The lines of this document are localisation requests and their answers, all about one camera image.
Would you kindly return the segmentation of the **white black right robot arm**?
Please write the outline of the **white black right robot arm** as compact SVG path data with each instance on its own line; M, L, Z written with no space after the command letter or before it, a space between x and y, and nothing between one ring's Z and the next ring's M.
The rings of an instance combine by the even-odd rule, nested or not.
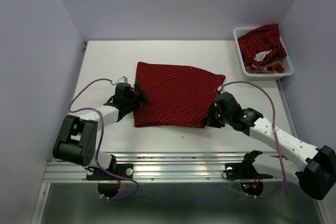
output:
M229 181L240 180L244 193L258 197L264 179L286 179L298 185L304 193L323 200L335 185L335 151L318 148L281 130L260 112L242 109L234 96L219 93L211 104L205 124L221 128L231 126L235 131L268 145L278 152L270 156L253 150L241 162L229 163L222 177Z

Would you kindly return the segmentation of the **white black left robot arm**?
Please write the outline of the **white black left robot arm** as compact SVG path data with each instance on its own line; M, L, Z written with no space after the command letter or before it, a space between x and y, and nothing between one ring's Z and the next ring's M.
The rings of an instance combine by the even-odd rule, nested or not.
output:
M150 102L136 83L117 83L114 95L99 109L82 116L64 118L52 150L53 157L87 168L98 168L106 179L120 176L116 157L98 150L97 133L105 126L121 121L126 115Z

